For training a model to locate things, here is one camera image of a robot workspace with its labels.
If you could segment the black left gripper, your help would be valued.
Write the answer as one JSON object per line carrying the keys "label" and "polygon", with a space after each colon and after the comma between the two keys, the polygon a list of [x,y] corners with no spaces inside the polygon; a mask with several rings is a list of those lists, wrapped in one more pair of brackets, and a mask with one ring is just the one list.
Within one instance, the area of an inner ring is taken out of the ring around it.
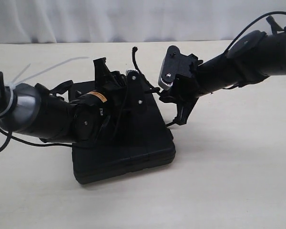
{"label": "black left gripper", "polygon": [[106,99],[100,106],[100,114],[129,115],[131,114],[130,87],[126,75],[119,71],[110,71],[106,58],[93,60],[94,90]]}

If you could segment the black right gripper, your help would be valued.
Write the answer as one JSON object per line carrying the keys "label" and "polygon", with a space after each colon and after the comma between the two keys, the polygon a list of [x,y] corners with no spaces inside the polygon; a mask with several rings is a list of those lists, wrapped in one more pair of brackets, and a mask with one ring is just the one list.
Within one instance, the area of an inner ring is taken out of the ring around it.
{"label": "black right gripper", "polygon": [[158,85],[162,88],[159,100],[163,103],[176,104],[176,117],[167,125],[185,125],[198,101],[200,85],[197,74],[185,76],[171,73],[160,74]]}

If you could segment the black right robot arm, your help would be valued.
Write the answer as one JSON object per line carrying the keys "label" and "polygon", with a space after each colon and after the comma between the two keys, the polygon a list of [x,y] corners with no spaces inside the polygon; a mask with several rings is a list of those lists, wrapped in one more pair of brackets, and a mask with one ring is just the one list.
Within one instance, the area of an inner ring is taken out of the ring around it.
{"label": "black right robot arm", "polygon": [[194,54],[181,54],[171,45],[160,70],[160,100],[177,105],[171,123],[184,125],[201,96],[257,84],[275,75],[286,75],[286,30],[272,35],[253,31],[226,54],[206,62]]}

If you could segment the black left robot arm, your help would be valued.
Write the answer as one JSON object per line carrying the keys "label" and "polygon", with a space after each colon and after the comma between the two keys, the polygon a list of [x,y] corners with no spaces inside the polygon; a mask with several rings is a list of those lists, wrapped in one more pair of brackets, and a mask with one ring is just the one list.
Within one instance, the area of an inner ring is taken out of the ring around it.
{"label": "black left robot arm", "polygon": [[0,128],[45,143],[113,139],[125,104],[127,78],[119,71],[110,71],[105,58],[93,64],[93,86],[87,91],[74,90],[70,101],[65,101],[62,94],[73,90],[72,81],[53,89],[39,83],[7,85],[0,72]]}

